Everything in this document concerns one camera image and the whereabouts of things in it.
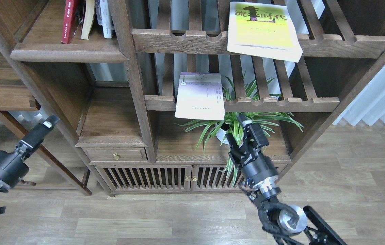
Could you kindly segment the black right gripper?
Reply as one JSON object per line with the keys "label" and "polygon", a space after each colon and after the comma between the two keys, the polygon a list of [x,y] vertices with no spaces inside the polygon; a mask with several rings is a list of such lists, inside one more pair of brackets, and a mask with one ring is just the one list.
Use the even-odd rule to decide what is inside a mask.
{"label": "black right gripper", "polygon": [[239,171],[252,189],[275,189],[278,171],[272,160],[262,153],[262,149],[269,145],[269,141],[261,126],[247,118],[245,114],[237,115],[243,127],[243,141],[238,145],[232,133],[227,133],[229,143],[228,172]]}

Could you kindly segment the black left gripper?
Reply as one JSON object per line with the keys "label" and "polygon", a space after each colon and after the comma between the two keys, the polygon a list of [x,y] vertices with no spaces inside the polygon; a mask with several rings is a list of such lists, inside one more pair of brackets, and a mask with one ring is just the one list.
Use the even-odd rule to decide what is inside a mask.
{"label": "black left gripper", "polygon": [[8,191],[29,172],[24,160],[29,158],[53,130],[60,118],[52,114],[43,123],[37,124],[19,142],[13,152],[0,150],[0,191]]}

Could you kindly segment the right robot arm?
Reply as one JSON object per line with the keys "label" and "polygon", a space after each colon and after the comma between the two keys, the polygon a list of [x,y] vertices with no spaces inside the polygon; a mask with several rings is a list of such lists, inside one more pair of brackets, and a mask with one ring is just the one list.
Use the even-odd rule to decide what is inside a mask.
{"label": "right robot arm", "polygon": [[281,189],[275,184],[278,172],[272,160],[263,155],[269,142],[258,123],[244,114],[237,116],[243,129],[243,141],[237,144],[227,133],[229,156],[236,169],[245,177],[250,190],[244,193],[257,207],[262,229],[270,233],[277,244],[300,244],[292,236],[304,233],[311,245],[344,245],[345,241],[310,206],[303,208],[281,203],[277,195]]}

